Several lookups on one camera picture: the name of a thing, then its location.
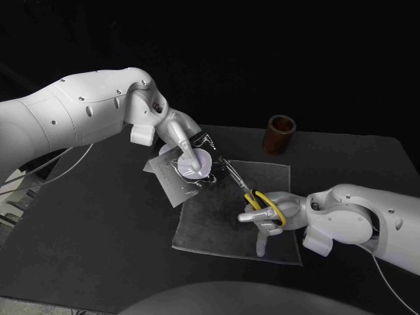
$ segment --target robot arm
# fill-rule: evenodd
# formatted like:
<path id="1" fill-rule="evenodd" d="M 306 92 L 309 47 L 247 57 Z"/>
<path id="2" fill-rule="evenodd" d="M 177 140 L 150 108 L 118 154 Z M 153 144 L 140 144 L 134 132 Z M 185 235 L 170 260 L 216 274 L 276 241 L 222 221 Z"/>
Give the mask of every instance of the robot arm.
<path id="1" fill-rule="evenodd" d="M 149 73 L 137 68 L 69 75 L 35 94 L 0 102 L 0 186 L 32 159 L 104 140 L 127 124 L 133 143 L 152 146 L 156 130 L 201 169 L 188 140 L 201 128 L 169 107 Z"/>
<path id="2" fill-rule="evenodd" d="M 268 193 L 267 197 L 287 217 L 283 229 L 307 226 L 303 246 L 312 251 L 328 256 L 336 240 L 359 246 L 375 257 L 420 275 L 419 198 L 349 184 L 307 198 L 284 192 Z M 274 211 L 268 210 L 242 213 L 238 220 L 277 219 Z"/>

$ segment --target brown cylinder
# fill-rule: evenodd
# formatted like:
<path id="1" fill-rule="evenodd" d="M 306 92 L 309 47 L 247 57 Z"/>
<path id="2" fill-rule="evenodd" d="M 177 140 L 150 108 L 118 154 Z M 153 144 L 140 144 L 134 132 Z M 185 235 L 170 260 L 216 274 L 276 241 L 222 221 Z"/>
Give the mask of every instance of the brown cylinder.
<path id="1" fill-rule="evenodd" d="M 263 148 L 268 154 L 279 156 L 284 153 L 296 129 L 297 125 L 290 117 L 276 115 L 270 118 L 263 141 Z"/>

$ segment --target gray cloth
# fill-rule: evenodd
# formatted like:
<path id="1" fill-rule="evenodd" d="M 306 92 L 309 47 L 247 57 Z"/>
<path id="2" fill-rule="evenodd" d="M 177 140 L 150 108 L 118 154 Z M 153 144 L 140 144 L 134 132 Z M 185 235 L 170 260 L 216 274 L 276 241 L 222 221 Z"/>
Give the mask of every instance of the gray cloth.
<path id="1" fill-rule="evenodd" d="M 289 166 L 244 161 L 231 163 L 250 188 L 261 192 L 290 191 Z M 172 247 L 208 255 L 302 265 L 293 231 L 270 237 L 266 255 L 257 256 L 257 226 L 238 222 L 244 207 L 242 190 L 228 176 L 183 203 Z"/>

